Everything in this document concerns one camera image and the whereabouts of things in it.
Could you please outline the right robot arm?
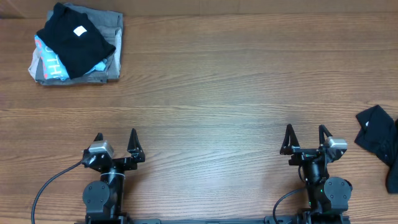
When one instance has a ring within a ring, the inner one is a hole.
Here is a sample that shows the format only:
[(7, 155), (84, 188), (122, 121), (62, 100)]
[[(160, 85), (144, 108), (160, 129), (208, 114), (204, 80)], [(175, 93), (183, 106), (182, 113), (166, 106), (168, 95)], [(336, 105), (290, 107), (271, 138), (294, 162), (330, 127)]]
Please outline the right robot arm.
[[(305, 149), (299, 144), (291, 124), (285, 130), (280, 154), (290, 156), (289, 165), (298, 167), (298, 175), (304, 186), (282, 196), (275, 203), (272, 218), (275, 223), (349, 223), (343, 213), (348, 210), (353, 186), (341, 177), (332, 177), (327, 165), (340, 159), (348, 148), (346, 140), (334, 137), (324, 125), (318, 127), (319, 146)], [(306, 191), (308, 208), (300, 209), (296, 215), (278, 218), (276, 208), (283, 199)]]

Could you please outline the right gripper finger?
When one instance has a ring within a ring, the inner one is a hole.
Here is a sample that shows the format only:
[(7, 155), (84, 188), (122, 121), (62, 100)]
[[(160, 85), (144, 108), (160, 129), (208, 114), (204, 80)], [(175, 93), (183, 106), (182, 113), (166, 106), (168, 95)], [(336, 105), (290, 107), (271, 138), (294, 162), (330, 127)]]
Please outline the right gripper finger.
[(295, 135), (295, 131), (291, 124), (288, 124), (285, 130), (284, 140), (282, 142), (281, 150), (296, 150), (300, 149), (300, 144)]
[(318, 130), (319, 130), (319, 143), (320, 145), (324, 145), (326, 138), (331, 137), (332, 134), (323, 124), (319, 125)]

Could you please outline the black t-shirt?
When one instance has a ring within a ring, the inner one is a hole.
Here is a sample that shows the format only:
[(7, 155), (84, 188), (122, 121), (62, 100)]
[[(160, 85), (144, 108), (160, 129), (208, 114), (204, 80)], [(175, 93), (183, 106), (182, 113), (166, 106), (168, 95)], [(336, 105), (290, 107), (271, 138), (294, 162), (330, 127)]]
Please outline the black t-shirt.
[(379, 105), (358, 113), (356, 119), (361, 129), (354, 142), (389, 167), (387, 192), (397, 194), (397, 120), (394, 121)]

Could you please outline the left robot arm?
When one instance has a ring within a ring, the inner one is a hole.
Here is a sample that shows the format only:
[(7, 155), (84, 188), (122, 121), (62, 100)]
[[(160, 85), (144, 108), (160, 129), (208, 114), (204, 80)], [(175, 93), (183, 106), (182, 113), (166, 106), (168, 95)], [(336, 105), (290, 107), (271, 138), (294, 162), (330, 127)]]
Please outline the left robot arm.
[(136, 170), (146, 156), (135, 129), (131, 130), (127, 145), (129, 157), (114, 158), (114, 149), (98, 133), (88, 149), (83, 151), (81, 163), (100, 173), (100, 180), (89, 183), (82, 195), (86, 206), (85, 223), (132, 223), (123, 212), (125, 172)]

